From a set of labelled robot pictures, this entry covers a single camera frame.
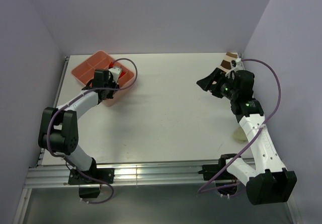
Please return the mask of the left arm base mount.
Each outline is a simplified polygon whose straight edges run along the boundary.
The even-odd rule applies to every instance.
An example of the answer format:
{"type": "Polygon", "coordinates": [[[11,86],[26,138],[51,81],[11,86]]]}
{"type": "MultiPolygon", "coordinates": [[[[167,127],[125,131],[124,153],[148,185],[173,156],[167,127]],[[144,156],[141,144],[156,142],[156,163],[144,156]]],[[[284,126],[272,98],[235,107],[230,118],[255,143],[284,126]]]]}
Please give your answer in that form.
{"type": "Polygon", "coordinates": [[[93,173],[80,173],[78,170],[70,170],[68,185],[78,186],[78,195],[82,201],[88,201],[89,203],[104,203],[112,199],[115,190],[111,186],[114,181],[114,168],[98,168],[93,173]],[[111,194],[106,200],[93,201],[99,197],[102,186],[106,185],[110,188],[111,194]]]}

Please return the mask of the beige reindeer sock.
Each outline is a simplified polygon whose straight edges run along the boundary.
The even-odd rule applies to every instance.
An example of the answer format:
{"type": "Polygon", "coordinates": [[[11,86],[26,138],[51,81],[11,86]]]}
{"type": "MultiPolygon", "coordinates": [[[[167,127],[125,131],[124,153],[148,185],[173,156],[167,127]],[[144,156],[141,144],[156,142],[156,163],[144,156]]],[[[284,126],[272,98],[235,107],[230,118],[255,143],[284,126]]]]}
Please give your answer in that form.
{"type": "Polygon", "coordinates": [[[123,72],[120,74],[119,78],[120,78],[120,79],[122,79],[122,78],[126,79],[126,78],[128,78],[128,76],[129,76],[129,72],[128,72],[128,71],[123,71],[123,72]]]}

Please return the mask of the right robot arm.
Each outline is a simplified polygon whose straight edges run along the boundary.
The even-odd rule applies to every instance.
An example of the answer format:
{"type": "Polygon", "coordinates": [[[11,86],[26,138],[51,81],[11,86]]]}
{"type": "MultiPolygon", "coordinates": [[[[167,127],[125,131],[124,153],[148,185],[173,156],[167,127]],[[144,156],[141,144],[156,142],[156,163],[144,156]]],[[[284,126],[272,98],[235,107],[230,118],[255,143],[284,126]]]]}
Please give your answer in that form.
{"type": "Polygon", "coordinates": [[[216,68],[196,84],[217,98],[226,97],[248,144],[238,154],[224,154],[218,160],[214,176],[199,193],[219,176],[236,177],[246,187],[248,200],[253,205],[287,202],[297,182],[294,171],[281,161],[268,133],[263,108],[253,96],[255,75],[247,70],[226,74],[216,68]]]}

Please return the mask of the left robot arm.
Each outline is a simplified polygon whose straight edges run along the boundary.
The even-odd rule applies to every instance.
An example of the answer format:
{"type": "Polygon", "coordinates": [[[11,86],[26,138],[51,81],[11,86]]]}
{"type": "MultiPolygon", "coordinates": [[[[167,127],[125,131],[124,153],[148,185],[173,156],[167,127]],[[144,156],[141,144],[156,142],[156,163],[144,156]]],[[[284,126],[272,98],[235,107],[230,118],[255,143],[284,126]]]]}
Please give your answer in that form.
{"type": "Polygon", "coordinates": [[[95,160],[78,145],[77,121],[91,108],[113,98],[121,73],[117,66],[95,70],[94,78],[77,97],[59,107],[47,107],[42,113],[38,145],[79,169],[86,183],[97,180],[98,170],[93,168],[95,160]]]}

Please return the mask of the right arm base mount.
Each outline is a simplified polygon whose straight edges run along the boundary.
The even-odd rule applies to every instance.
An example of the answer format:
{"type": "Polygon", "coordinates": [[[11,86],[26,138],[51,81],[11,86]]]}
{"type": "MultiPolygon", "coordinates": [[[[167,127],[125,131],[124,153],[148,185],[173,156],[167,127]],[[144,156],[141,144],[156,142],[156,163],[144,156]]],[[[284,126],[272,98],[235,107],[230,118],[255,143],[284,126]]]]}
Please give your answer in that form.
{"type": "MultiPolygon", "coordinates": [[[[218,164],[210,164],[210,165],[202,165],[198,174],[202,175],[204,181],[209,181],[212,177],[214,177],[220,170],[220,166],[218,164]]],[[[237,179],[234,175],[230,174],[225,170],[221,173],[214,181],[214,187],[217,188],[215,192],[221,198],[231,199],[237,195],[239,195],[242,191],[244,191],[244,184],[237,179]]]]}

